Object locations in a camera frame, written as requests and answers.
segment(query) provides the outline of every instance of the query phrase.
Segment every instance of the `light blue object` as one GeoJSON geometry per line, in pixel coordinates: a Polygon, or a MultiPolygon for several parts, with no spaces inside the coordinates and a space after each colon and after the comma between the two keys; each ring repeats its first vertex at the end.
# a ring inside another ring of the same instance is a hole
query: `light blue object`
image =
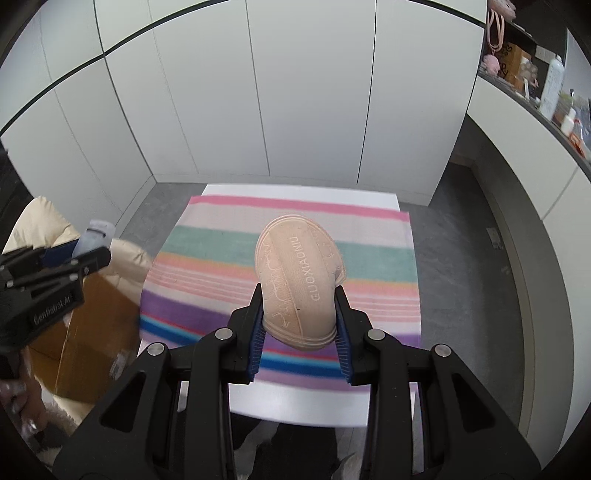
{"type": "Polygon", "coordinates": [[[79,257],[96,248],[111,247],[113,236],[115,234],[115,225],[104,220],[91,220],[90,226],[86,229],[74,248],[72,258],[79,257]]]}

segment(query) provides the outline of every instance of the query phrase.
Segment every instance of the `striped blanket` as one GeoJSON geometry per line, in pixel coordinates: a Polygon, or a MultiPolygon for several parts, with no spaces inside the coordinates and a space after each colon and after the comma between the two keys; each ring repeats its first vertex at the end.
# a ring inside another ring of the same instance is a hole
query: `striped blanket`
{"type": "MultiPolygon", "coordinates": [[[[318,222],[336,241],[350,305],[376,328],[419,346],[421,317],[407,213],[371,207],[238,196],[192,197],[154,260],[141,299],[141,335],[170,348],[225,326],[257,284],[255,244],[271,220],[291,213],[318,222]]],[[[257,379],[348,390],[333,344],[300,352],[267,335],[257,379]]]]}

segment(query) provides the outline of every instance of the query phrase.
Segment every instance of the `green stripe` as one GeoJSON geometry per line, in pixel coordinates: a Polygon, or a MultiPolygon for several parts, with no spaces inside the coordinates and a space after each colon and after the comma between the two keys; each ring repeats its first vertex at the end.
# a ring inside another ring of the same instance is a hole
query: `green stripe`
{"type": "MultiPolygon", "coordinates": [[[[226,232],[189,226],[176,226],[163,252],[230,264],[255,266],[254,233],[226,232]]],[[[347,276],[363,280],[416,282],[417,266],[412,248],[379,247],[336,242],[343,255],[347,276]]]]}

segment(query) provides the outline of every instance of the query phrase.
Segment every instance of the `hand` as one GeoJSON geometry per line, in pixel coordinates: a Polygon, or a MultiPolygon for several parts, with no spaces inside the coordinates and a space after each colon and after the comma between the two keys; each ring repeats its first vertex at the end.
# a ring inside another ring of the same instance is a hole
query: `hand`
{"type": "Polygon", "coordinates": [[[47,411],[41,399],[41,385],[31,373],[28,349],[21,352],[19,378],[0,380],[0,403],[6,411],[20,416],[20,434],[25,440],[47,426],[47,411]]]}

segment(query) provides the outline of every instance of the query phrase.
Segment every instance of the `white bottle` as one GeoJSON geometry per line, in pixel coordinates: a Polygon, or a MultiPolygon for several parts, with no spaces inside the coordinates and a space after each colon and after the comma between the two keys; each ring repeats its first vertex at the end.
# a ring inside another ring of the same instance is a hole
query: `white bottle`
{"type": "Polygon", "coordinates": [[[562,59],[556,55],[556,58],[550,62],[540,102],[540,113],[548,120],[552,120],[556,105],[558,105],[558,96],[562,90],[563,79],[564,65],[562,65],[562,59]]]}
{"type": "Polygon", "coordinates": [[[90,226],[86,229],[72,252],[72,258],[79,257],[95,248],[111,247],[113,236],[115,235],[115,225],[104,220],[91,220],[90,226]]]}
{"type": "Polygon", "coordinates": [[[574,128],[574,118],[577,116],[577,112],[574,108],[570,109],[568,115],[564,116],[564,120],[562,120],[562,125],[560,126],[560,131],[564,134],[565,137],[568,138],[570,133],[573,131],[574,128]]]}

